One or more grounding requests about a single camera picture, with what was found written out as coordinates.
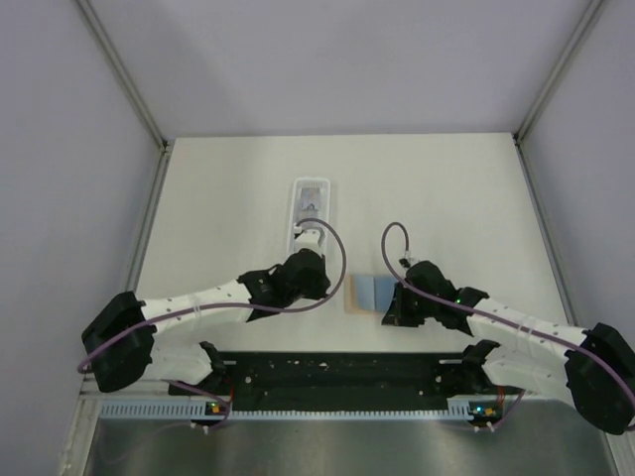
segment white cable tray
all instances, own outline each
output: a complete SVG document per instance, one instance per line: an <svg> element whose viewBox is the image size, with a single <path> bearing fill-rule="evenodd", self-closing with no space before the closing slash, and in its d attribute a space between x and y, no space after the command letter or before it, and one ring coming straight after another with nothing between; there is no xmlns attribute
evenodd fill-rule
<svg viewBox="0 0 635 476"><path fill-rule="evenodd" d="M111 400L103 403L100 418L104 419L222 419L218 415L206 415L208 402L195 401L142 401ZM407 412L296 412L257 411L232 412L229 419L237 421L260 420L467 420L472 419L469 403L448 401L447 410Z"/></svg>

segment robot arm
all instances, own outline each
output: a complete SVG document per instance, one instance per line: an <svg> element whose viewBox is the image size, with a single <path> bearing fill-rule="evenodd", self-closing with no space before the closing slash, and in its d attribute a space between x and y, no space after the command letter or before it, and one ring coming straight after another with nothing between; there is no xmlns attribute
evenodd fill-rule
<svg viewBox="0 0 635 476"><path fill-rule="evenodd" d="M465 350L459 369L448 368L445 376L440 368L440 385L459 378L473 382L474 392L483 384L530 390L574 407L589 422L613 434L621 434L635 417L624 389L579 350L606 362L633 392L635 353L612 327L600 323L589 330L553 324L514 310L483 291L457 290L428 261L409 268L405 283L409 286L395 285L383 324L418 326L434 318L449 329L480 339ZM460 304L461 309L419 296L409 287Z"/></svg>
<svg viewBox="0 0 635 476"><path fill-rule="evenodd" d="M132 292L116 296L81 335L91 354L121 331L138 327L91 359L99 390L114 392L139 379L215 387L210 380L221 378L224 364L214 346L204 341L210 328L274 315L300 298L326 297L330 281L319 251L321 233L296 231L296 252L282 265L179 297L141 300Z"/></svg>

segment white wall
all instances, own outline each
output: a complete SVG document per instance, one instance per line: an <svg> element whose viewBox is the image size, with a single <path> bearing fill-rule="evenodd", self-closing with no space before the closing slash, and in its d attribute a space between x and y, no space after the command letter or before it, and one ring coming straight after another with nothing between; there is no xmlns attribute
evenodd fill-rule
<svg viewBox="0 0 635 476"><path fill-rule="evenodd" d="M165 134L511 132L588 0L93 0Z"/></svg>
<svg viewBox="0 0 635 476"><path fill-rule="evenodd" d="M72 2L0 2L0 64L0 472L43 476L157 153Z"/></svg>
<svg viewBox="0 0 635 476"><path fill-rule="evenodd" d="M577 313L635 345L635 2L608 2L526 145Z"/></svg>

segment metal base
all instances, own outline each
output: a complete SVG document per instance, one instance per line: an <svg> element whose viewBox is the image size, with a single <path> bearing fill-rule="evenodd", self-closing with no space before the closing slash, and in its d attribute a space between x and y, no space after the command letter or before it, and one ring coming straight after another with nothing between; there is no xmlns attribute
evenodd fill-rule
<svg viewBox="0 0 635 476"><path fill-rule="evenodd" d="M526 402L493 434L459 422L236 422L205 436L165 421L101 420L85 476L123 474L609 476L602 434L565 405ZM116 464L106 464L137 448Z"/></svg>

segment purple cable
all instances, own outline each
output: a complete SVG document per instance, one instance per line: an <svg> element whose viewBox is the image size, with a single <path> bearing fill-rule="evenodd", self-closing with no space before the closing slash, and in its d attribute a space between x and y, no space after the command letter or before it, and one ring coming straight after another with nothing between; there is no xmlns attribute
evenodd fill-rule
<svg viewBox="0 0 635 476"><path fill-rule="evenodd" d="M210 394L210 393L208 393L206 391L203 391L203 390L198 389L196 387L193 387L191 385L184 384L183 382L177 382L177 381L174 381L174 380L166 380L166 382L168 382L170 385L174 385L175 387L179 387L180 389L188 390L190 392L194 392L194 393L199 394L199 395L201 395L203 397L208 397L208 398L210 398L212 400L215 400L215 401L219 402L222 405L225 405L227 407L227 411L223 414L222 420L217 422L214 425L211 425L210 428L212 430L217 430L217 429L227 425L229 414L231 413L231 403L230 402L228 402L226 400L223 400L221 397L218 397L218 396L216 396L214 394ZM189 423L185 423L183 421L178 421L178 422L175 422L175 423L165 424L165 425L159 427L158 429L156 429L155 431L153 431L152 433L150 433L149 435L147 435L146 437L144 437L139 443L135 444L132 449L126 451L125 453L117 456L114 459L106 458L103 455L103 448L100 447L99 448L100 449L100 457L108 465L120 463L124 459L128 458L131 454L139 451L139 449L141 449L142 446L144 446L151 439L153 439L155 436L157 436L157 434L162 433L166 429L176 428L177 426L190 426L190 424Z"/></svg>
<svg viewBox="0 0 635 476"><path fill-rule="evenodd" d="M518 329L521 330L525 333L531 333L532 335L535 335L537 337L540 337L541 339L545 339L545 340L550 340L556 344L560 344L564 347L566 347L567 349L571 349L574 350L576 352L579 352L580 354L585 355L586 357L588 357L589 359L591 359L593 362L595 362L597 365L599 365L602 370L604 370L608 375L610 375L610 377L617 383L617 385L619 386L619 388L624 392L624 394L626 394L626 397L628 398L628 400L630 401L631 405L633 406L633 409L635 409L635 395L633 395L633 392L631 392L631 390L628 388L628 385L626 384L626 382L624 382L624 380L617 374L617 372L615 372L606 362L604 362L602 359L600 359L599 357L597 357L595 354L593 354L592 352L578 346L575 344L571 344L570 342L565 341L564 339L560 339L559 337L555 337L553 335L550 334L546 334L545 332L540 332L538 330L532 330L529 327L525 327L523 325L518 325L517 323L511 321L511 320L507 320L503 317L500 317L496 314L492 314L491 312L486 312L484 310L480 310L480 309L474 309L472 307L468 307L466 305L461 305L461 304L457 304L456 302L452 302L451 300L446 300L443 299L441 297L437 297L435 295L431 295L429 293L425 293L421 290L418 290L417 288L415 288L414 286L410 285L409 283L406 282L406 280L404 280L401 276L399 276L399 274L397 273L397 271L392 267L392 265L390 264L390 261L388 260L388 255L386 254L386 237L388 236L388 232L393 228L393 227L399 227L402 230L405 230L406 227L399 222L393 222L390 223L386 229L384 230L384 233L381 236L381 255L384 259L384 263L386 264L386 267L388 268L388 270L390 271L390 273L397 279L397 281L399 281L399 283L402 284L402 286L410 291L412 291L413 293L415 293L416 295L419 295L423 298L427 298L430 300L433 300L434 302L438 302L439 304L444 304L447 305L449 307L454 307L456 309L462 310L463 312L468 312L469 314L478 314L478 315L482 315L483 317L487 317L489 319L495 320L496 322L499 322L503 325L506 325L508 327L513 327L514 329ZM635 424L628 426L626 428L627 431L633 431L635 429Z"/></svg>
<svg viewBox="0 0 635 476"><path fill-rule="evenodd" d="M518 407L518 404L520 404L520 401L523 400L523 397L525 397L524 390L520 394L518 394L518 397L516 397L514 403L509 407L507 412L505 412L505 415L503 415L503 417L499 421L492 425L494 429L498 429L498 427L503 424L503 422L505 422L507 418L509 418L510 414L514 411L514 409Z"/></svg>
<svg viewBox="0 0 635 476"><path fill-rule="evenodd" d="M323 220L320 220L319 218L305 218L303 220L300 220L297 224L302 225L303 223L306 223L306 222L315 222L323 226L324 228L326 228L333 235L333 238L335 238L335 241L337 242L337 245L339 246L339 251L341 252L341 273L339 274L339 280L333 287L332 291L324 299L319 300L318 302L314 302L313 304L306 305L304 307L294 307L290 309L285 309L281 307L270 307L268 305L250 304L246 302L216 302L216 303L201 305L199 307L199 310L210 310L210 309L221 309L221 308L243 308L243 309L264 310L267 312L277 312L280 314L297 314L299 312L307 312L309 310L313 310L317 307L320 307L323 304L326 304L328 301L330 301L332 297L335 296L335 294L337 294L337 292L339 291L339 288L341 288L341 285L344 282L344 278L346 276L346 261L347 261L346 250L344 248L344 244L341 241L341 238L339 238L339 235L337 234L337 232L328 223L326 223ZM86 370L86 366L90 362L92 362L104 350L116 344L121 339L127 337L135 330L140 329L142 327L146 327L148 325L154 325L164 320L174 319L175 317L189 314L190 312L194 312L193 307L175 310L173 312L159 315L157 317L153 317L152 319L144 320L143 322L139 322L135 325L128 327L127 329L119 332L114 337L106 340L103 344L99 345L95 350L90 352L77 366L77 372L79 372L80 374L88 373L88 371Z"/></svg>
<svg viewBox="0 0 635 476"><path fill-rule="evenodd" d="M108 458L104 455L104 451L103 451L103 444L99 445L99 457L101 458L101 460L106 463L107 465L112 465L112 464L117 464L120 463L121 461L123 461L124 459L130 457L131 454L136 453L137 451L139 451L141 449L142 446L146 445L151 439L153 439L155 436L157 436L159 433L162 433L164 430L166 429L172 429L172 428L176 428L177 426L190 426L189 423L185 423L184 421L178 421L176 423L168 423L168 424L164 424L163 426L161 426L160 428L154 430L152 433L148 434L147 436L145 436L141 441L139 441L138 443L136 443L132 449L129 449L128 451L126 451L123 454L120 454L119 456L117 456L116 458Z"/></svg>
<svg viewBox="0 0 635 476"><path fill-rule="evenodd" d="M410 251L410 235L408 234L408 230L406 229L404 224L400 223L399 221L393 221L386 227L386 229L390 230L393 226L401 228L401 231L404 232L404 241L406 241L404 248L406 249L406 251Z"/></svg>

